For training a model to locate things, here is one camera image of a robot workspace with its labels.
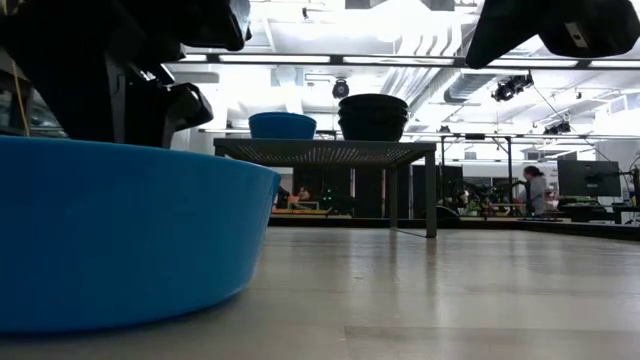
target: metal table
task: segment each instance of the metal table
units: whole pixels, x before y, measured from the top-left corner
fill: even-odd
[[[389,174],[391,228],[398,227],[398,172],[424,158],[427,237],[437,234],[435,143],[371,141],[214,139],[216,156],[270,167],[346,167],[386,169]]]

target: stacked black bowls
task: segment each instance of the stacked black bowls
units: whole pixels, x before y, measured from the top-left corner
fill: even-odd
[[[345,140],[399,141],[407,123],[407,103],[382,94],[362,94],[340,101],[340,128]]]

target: person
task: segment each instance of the person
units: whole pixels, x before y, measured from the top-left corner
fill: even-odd
[[[531,205],[536,216],[541,216],[547,209],[545,192],[547,189],[547,180],[544,173],[535,166],[527,166],[522,172],[522,176],[527,180],[529,192],[531,196]],[[527,202],[527,191],[524,190],[518,196],[518,200]]]
[[[311,193],[306,186],[301,186],[300,191],[298,191],[298,201],[309,201],[311,200]]]

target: mesh tabletop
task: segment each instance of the mesh tabletop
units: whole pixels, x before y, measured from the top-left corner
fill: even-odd
[[[386,168],[410,164],[434,152],[434,143],[371,141],[214,139],[218,153],[276,167],[344,166]]]

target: blue bowl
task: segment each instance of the blue bowl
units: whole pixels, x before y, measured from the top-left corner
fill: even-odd
[[[270,112],[249,117],[254,139],[312,140],[316,121],[305,115]]]
[[[162,149],[0,137],[0,332],[163,319],[251,280],[280,176]]]

